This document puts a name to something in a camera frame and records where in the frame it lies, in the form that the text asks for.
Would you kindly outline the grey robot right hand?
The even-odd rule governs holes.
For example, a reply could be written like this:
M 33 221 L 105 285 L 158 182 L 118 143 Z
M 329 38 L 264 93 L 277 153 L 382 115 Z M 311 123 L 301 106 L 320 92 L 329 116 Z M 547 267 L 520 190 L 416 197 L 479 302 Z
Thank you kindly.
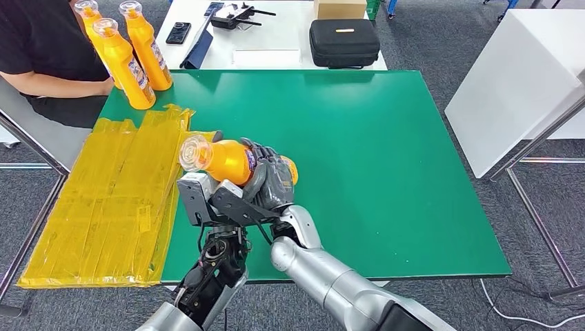
M 251 176 L 259 160 L 266 159 L 268 161 L 266 180 L 251 203 L 267 210 L 282 210 L 291 205 L 295 193 L 293 174 L 289 163 L 269 146 L 263 146 L 245 137 L 242 137 L 240 142 L 248 148 L 250 151 L 248 155 L 253 160 Z

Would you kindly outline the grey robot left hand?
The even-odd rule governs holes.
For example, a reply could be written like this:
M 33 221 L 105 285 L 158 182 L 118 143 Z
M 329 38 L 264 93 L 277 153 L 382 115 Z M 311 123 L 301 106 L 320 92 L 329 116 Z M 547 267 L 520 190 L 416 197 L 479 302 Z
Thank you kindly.
M 266 159 L 257 162 L 251 178 L 243 188 L 242 199 L 251 202 L 257 196 L 266 180 L 267 167 L 268 161 Z

